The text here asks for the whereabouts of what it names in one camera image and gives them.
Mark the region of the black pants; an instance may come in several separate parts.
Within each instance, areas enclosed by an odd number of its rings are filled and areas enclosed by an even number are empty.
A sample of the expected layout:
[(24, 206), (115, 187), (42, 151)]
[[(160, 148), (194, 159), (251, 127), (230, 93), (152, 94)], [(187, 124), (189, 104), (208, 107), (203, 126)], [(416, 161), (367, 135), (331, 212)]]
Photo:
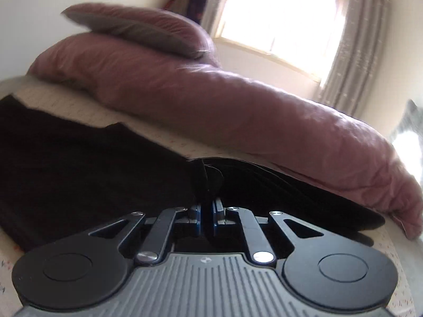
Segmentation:
[(384, 218), (346, 198), (251, 162), (190, 160), (121, 123), (90, 127), (1, 100), (1, 227), (24, 251), (132, 212), (209, 198), (265, 217), (280, 210), (353, 239)]

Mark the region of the pink duvet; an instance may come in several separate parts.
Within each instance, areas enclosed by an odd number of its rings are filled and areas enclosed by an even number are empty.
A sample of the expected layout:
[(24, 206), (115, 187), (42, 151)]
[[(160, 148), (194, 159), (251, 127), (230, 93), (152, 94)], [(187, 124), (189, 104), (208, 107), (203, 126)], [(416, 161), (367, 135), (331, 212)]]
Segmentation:
[(69, 36), (28, 73), (85, 90), (114, 110), (262, 158), (290, 175), (391, 215), (422, 234), (422, 189), (392, 144), (330, 107), (210, 64), (114, 36)]

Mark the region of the purple grey pillow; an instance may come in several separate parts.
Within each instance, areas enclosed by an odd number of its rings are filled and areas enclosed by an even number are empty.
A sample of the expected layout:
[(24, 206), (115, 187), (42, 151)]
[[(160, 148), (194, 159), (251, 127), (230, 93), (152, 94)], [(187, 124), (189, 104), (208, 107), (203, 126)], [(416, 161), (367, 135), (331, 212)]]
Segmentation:
[(81, 3), (62, 14), (97, 33), (110, 34), (188, 59), (219, 66), (208, 33), (184, 16), (163, 9), (118, 4)]

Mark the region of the grey curtain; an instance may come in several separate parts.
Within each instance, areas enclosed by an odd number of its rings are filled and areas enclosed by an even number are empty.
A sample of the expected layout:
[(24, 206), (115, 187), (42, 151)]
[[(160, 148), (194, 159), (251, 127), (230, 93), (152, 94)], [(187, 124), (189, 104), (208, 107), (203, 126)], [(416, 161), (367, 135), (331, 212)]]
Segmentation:
[(389, 0), (208, 0), (201, 24), (225, 69), (356, 117), (388, 14)]

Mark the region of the cherry print bed sheet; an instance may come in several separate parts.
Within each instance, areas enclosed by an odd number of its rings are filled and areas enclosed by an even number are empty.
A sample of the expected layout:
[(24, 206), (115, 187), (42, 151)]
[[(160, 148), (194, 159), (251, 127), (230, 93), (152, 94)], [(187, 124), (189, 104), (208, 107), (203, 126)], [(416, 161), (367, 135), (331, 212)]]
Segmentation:
[[(38, 81), (32, 77), (15, 77), (1, 81), (1, 96), (7, 95), (13, 95), (27, 107), (92, 127), (106, 127), (122, 122), (133, 132), (189, 159), (227, 157), (263, 164), (263, 160), (258, 158), (208, 146), (137, 117), (109, 110), (82, 91)], [(365, 230), (363, 234), (374, 241), (375, 249), (392, 259), (399, 271), (399, 284), (389, 303), (389, 310), (396, 316), (421, 316), (421, 241), (408, 240), (402, 229), (390, 218), (386, 218), (382, 227)]]

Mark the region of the grey quilted blanket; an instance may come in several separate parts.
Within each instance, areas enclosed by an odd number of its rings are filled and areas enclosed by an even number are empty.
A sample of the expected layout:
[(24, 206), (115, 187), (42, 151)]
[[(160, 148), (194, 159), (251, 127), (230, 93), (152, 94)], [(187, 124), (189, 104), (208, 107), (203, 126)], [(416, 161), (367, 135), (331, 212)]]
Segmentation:
[(408, 100), (402, 119), (389, 136), (408, 173), (422, 186), (422, 107)]

